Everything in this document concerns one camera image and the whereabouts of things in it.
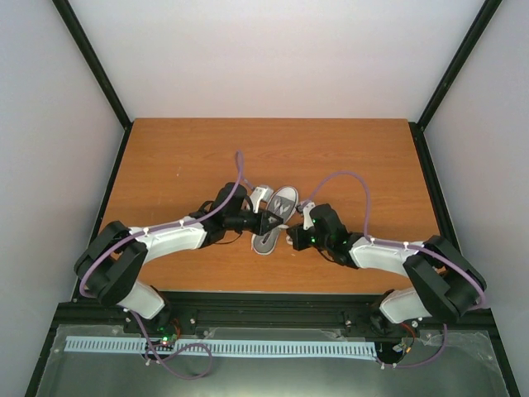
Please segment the white shoelace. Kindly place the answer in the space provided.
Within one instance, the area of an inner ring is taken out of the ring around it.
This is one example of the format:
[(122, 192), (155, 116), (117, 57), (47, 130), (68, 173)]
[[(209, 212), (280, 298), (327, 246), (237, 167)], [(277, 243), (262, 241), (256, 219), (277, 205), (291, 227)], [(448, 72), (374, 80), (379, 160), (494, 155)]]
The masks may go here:
[[(267, 209), (273, 214), (282, 218), (283, 223), (286, 223), (295, 212), (296, 202), (288, 198), (278, 197), (273, 198), (267, 205)], [(276, 247), (281, 230), (276, 227), (271, 232), (267, 232), (263, 236), (253, 235), (251, 238), (251, 248), (258, 255), (266, 256), (271, 254)]]

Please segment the grey canvas sneaker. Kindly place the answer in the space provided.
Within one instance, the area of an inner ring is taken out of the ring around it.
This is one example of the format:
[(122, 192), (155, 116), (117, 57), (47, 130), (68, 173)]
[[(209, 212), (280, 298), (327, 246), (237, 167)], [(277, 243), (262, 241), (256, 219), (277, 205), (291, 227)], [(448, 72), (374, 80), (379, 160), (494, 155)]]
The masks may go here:
[(296, 212), (298, 191), (293, 186), (273, 191), (269, 186), (260, 185), (254, 188), (250, 200), (253, 204), (266, 202), (264, 219), (270, 229), (262, 235), (254, 234), (251, 248), (258, 255), (267, 256), (274, 251), (281, 231), (287, 227), (287, 221)]

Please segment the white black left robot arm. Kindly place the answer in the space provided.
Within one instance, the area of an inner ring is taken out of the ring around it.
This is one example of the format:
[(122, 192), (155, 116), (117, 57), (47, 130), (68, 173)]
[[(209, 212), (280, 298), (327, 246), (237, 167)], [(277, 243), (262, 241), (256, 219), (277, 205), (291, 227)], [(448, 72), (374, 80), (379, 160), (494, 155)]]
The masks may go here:
[(164, 332), (172, 313), (161, 294), (138, 280), (144, 264), (178, 251), (218, 243), (228, 231), (251, 232), (251, 247), (270, 254), (283, 225), (298, 205), (298, 191), (260, 185), (252, 191), (226, 184), (213, 201), (172, 223), (148, 228), (126, 227), (114, 221), (90, 243), (74, 265), (80, 288), (104, 306), (119, 305), (142, 317), (152, 332)]

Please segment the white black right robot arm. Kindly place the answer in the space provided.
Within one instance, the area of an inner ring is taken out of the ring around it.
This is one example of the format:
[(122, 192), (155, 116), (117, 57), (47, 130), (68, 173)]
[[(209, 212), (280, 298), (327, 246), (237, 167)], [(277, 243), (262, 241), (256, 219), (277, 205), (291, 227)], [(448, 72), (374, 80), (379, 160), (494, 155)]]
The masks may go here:
[(390, 323), (434, 318), (455, 323), (484, 304), (486, 282), (444, 237), (394, 242), (348, 232), (328, 204), (303, 207), (303, 222), (287, 229), (293, 249), (314, 248), (329, 261), (406, 277), (412, 286), (389, 291), (375, 311)]

